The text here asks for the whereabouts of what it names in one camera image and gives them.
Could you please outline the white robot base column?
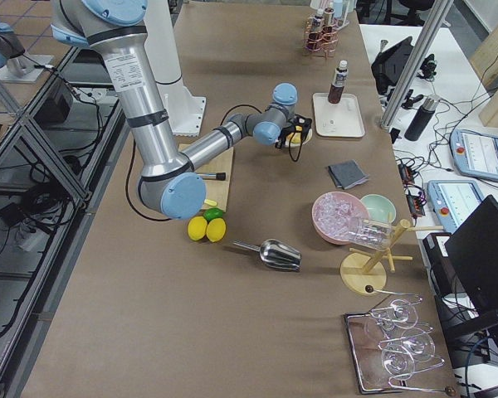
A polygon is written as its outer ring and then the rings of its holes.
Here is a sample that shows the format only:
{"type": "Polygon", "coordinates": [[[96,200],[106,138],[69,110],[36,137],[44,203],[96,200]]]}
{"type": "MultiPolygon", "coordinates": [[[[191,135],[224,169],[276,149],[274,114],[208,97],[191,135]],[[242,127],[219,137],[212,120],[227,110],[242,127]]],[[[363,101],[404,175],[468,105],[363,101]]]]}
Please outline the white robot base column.
{"type": "Polygon", "coordinates": [[[145,50],[173,134],[197,137],[207,100],[194,96],[183,83],[168,2],[147,2],[144,17],[148,37],[145,50]]]}

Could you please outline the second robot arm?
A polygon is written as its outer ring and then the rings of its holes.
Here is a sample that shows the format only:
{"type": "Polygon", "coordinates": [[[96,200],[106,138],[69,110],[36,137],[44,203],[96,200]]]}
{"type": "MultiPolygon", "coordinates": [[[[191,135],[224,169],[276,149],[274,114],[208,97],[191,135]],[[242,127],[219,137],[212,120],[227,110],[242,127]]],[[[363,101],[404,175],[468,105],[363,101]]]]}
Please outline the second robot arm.
{"type": "Polygon", "coordinates": [[[0,22],[0,80],[10,83],[33,83],[44,66],[53,60],[51,55],[31,55],[14,30],[0,22]]]}

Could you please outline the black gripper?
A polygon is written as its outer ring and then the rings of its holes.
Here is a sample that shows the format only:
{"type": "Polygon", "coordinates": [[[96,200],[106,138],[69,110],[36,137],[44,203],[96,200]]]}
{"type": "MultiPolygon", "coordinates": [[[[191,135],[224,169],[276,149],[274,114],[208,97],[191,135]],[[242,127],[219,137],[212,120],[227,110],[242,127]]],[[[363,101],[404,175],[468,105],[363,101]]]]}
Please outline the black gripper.
{"type": "Polygon", "coordinates": [[[295,126],[301,126],[305,129],[305,131],[309,131],[310,129],[312,129],[312,119],[296,114],[295,117],[281,130],[281,134],[275,142],[276,148],[286,148],[286,136],[294,131],[295,126]]]}

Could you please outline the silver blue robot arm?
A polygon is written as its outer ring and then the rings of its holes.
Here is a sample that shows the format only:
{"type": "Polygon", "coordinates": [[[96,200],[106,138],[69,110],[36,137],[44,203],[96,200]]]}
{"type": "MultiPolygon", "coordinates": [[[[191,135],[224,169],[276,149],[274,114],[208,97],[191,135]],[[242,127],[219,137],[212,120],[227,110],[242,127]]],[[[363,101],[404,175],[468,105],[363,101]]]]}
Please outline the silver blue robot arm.
{"type": "Polygon", "coordinates": [[[295,116],[297,89],[275,87],[261,114],[235,114],[212,132],[178,149],[145,49],[146,1],[54,1],[53,36],[69,46],[96,51],[105,64],[144,166],[138,182],[141,202],[169,219],[195,216],[206,199],[196,169],[243,138],[272,145],[295,116]]]}

